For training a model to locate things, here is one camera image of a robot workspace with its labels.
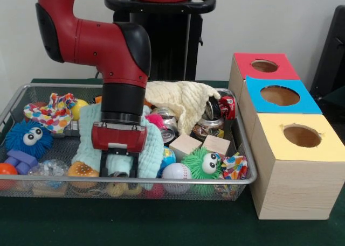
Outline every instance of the cardboard box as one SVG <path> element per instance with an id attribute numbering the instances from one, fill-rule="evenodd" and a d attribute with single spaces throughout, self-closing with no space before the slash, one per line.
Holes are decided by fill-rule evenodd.
<path id="1" fill-rule="evenodd" d="M 299 80 L 264 80 L 248 76 L 242 88 L 239 107 L 249 141 L 256 113 L 322 114 Z"/>
<path id="2" fill-rule="evenodd" d="M 345 146 L 323 115 L 258 113 L 251 148 L 259 219 L 329 218 L 345 179 Z"/>
<path id="3" fill-rule="evenodd" d="M 247 76 L 257 79 L 299 80 L 284 54 L 235 53 L 232 58 L 229 90 L 233 91 L 238 101 Z"/>

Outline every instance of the white wall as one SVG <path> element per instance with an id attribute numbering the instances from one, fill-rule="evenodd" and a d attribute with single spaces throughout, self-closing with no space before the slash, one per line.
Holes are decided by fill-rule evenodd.
<path id="1" fill-rule="evenodd" d="M 95 69 L 48 58 L 38 30 L 37 0 L 0 0 L 0 110 L 32 78 L 91 78 Z M 286 53 L 309 86 L 334 9 L 344 0 L 217 0 L 204 15 L 197 78 L 228 80 L 234 52 Z M 104 0 L 76 0 L 81 18 L 111 22 Z"/>

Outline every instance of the red robot arm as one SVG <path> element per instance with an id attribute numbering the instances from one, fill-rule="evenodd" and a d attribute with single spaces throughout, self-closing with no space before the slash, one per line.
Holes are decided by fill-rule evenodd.
<path id="1" fill-rule="evenodd" d="M 44 41 L 48 55 L 59 62 L 95 66 L 103 74 L 104 83 L 127 83 L 145 88 L 150 70 L 150 60 L 145 59 L 149 55 L 142 55 L 144 58 L 137 62 L 128 39 L 139 38 L 144 43 L 146 37 L 127 38 L 121 25 L 79 19 L 73 14 L 73 6 L 74 0 L 38 0 L 40 30 L 43 37 L 48 36 Z M 47 33 L 48 28 L 56 30 L 56 38 L 51 32 Z M 122 28 L 137 28 L 140 35 L 145 36 L 139 25 Z M 58 44 L 49 46 L 48 39 L 52 38 Z M 141 44 L 135 42 L 138 50 Z M 148 48 L 149 42 L 136 54 L 149 54 Z"/>
<path id="2" fill-rule="evenodd" d="M 92 129 L 92 143 L 102 150 L 101 175 L 108 176 L 106 154 L 134 156 L 147 130 L 140 127 L 151 49 L 143 27 L 132 23 L 101 23 L 73 14 L 74 0 L 38 0 L 37 18 L 44 47 L 57 62 L 95 66 L 103 74 L 102 117 Z"/>

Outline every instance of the pink toy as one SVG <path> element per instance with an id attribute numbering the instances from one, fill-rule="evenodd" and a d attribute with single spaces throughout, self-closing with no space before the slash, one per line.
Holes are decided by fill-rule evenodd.
<path id="1" fill-rule="evenodd" d="M 164 197 L 164 188 L 162 184 L 153 184 L 150 191 L 145 191 L 145 196 L 147 199 L 161 199 Z"/>
<path id="2" fill-rule="evenodd" d="M 159 129 L 166 129 L 163 124 L 163 118 L 159 114 L 146 115 L 145 118 L 152 124 L 155 124 Z"/>

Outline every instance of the box hole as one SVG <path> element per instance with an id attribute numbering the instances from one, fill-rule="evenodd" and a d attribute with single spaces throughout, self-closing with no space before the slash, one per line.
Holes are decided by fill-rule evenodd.
<path id="1" fill-rule="evenodd" d="M 295 145 L 301 147 L 316 147 L 321 143 L 318 132 L 304 125 L 289 125 L 284 128 L 284 136 Z"/>
<path id="2" fill-rule="evenodd" d="M 294 90 L 284 86 L 267 86 L 261 90 L 261 96 L 279 106 L 291 106 L 300 101 L 300 96 Z"/>
<path id="3" fill-rule="evenodd" d="M 253 61 L 252 67 L 257 71 L 265 73 L 272 73 L 278 70 L 278 65 L 276 63 L 264 59 Z"/>

